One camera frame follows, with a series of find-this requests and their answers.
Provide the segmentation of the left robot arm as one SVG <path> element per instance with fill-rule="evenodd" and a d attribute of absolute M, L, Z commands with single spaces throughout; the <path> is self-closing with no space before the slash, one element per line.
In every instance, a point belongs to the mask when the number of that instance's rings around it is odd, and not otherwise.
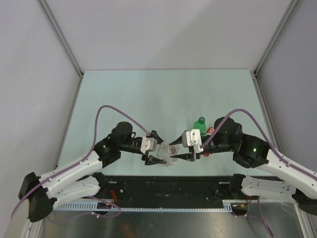
<path fill-rule="evenodd" d="M 146 165 L 165 164 L 149 155 L 162 143 L 155 130 L 136 137 L 132 125 L 122 121 L 91 151 L 72 163 L 40 176 L 29 173 L 18 194 L 20 202 L 29 202 L 27 219 L 32 223 L 40 221 L 59 205 L 82 197 L 106 197 L 109 182 L 100 170 L 120 159 L 122 152 L 142 155 Z"/>

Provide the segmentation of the green bottle cap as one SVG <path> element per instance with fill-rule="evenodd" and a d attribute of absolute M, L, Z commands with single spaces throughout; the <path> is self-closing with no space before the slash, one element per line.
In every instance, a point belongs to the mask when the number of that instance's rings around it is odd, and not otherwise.
<path fill-rule="evenodd" d="M 205 124 L 205 118 L 204 117 L 199 117 L 198 123 L 199 124 Z"/>

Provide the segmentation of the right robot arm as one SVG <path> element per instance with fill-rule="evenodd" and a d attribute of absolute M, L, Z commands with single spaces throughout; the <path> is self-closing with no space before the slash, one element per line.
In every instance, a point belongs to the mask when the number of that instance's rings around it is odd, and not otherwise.
<path fill-rule="evenodd" d="M 229 195 L 240 199 L 243 195 L 268 197 L 292 202 L 302 211 L 317 214 L 316 172 L 287 158 L 272 145 L 267 136 L 260 139 L 244 134 L 242 125 L 228 116 L 218 118 L 212 134 L 199 129 L 184 131 L 170 145 L 182 144 L 187 154 L 176 158 L 193 162 L 204 153 L 232 152 L 233 161 L 247 169 L 259 169 L 279 178 L 262 181 L 245 175 L 235 175 L 237 181 L 229 185 Z"/>

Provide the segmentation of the red bottle cap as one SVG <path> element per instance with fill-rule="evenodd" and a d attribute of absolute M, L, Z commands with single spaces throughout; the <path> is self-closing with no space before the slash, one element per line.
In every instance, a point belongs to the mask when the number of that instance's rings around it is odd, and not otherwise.
<path fill-rule="evenodd" d="M 208 130 L 207 130 L 207 134 L 213 134 L 214 131 L 215 131 L 214 127 L 209 127 Z"/>

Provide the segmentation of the green plastic bottle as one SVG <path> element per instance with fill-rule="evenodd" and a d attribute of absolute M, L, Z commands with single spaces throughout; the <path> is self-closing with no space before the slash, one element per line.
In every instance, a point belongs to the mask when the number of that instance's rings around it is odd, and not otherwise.
<path fill-rule="evenodd" d="M 198 119 L 193 124 L 193 129 L 198 129 L 200 131 L 200 134 L 206 132 L 206 123 L 205 124 L 199 124 Z"/>

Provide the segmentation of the white bottle cap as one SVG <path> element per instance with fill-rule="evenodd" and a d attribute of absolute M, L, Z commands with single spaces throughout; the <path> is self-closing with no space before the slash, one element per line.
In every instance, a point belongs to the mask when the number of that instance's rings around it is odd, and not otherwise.
<path fill-rule="evenodd" d="M 167 151 L 170 155 L 173 155 L 176 153 L 176 148 L 174 146 L 168 146 Z"/>

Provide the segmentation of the fruit tea bottle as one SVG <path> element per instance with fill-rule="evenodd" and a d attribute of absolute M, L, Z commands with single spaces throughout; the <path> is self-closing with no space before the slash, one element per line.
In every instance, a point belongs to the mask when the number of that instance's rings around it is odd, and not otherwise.
<path fill-rule="evenodd" d="M 163 142 L 163 143 L 159 146 L 158 151 L 157 151 L 157 155 L 156 155 L 156 158 L 161 158 L 161 159 L 163 159 L 163 160 L 165 160 L 165 161 L 167 161 L 167 162 L 170 163 L 169 166 L 162 165 L 162 166 L 165 166 L 165 167 L 170 167 L 170 166 L 172 166 L 172 165 L 173 165 L 174 163 L 176 163 L 177 160 L 178 160 L 178 159 L 176 159 L 176 158 L 173 159 L 173 158 L 170 157 L 170 156 L 172 156 L 172 155 L 170 155 L 170 154 L 168 153 L 168 151 L 167 151 L 168 146 L 170 146 L 170 145 L 169 145 L 167 142 Z M 176 148 L 176 153 L 173 154 L 173 155 L 177 155 L 177 154 L 178 154 L 178 151 L 179 151 L 179 149 L 180 149 L 180 147 L 179 147 L 179 145 L 173 145 L 173 146 Z"/>

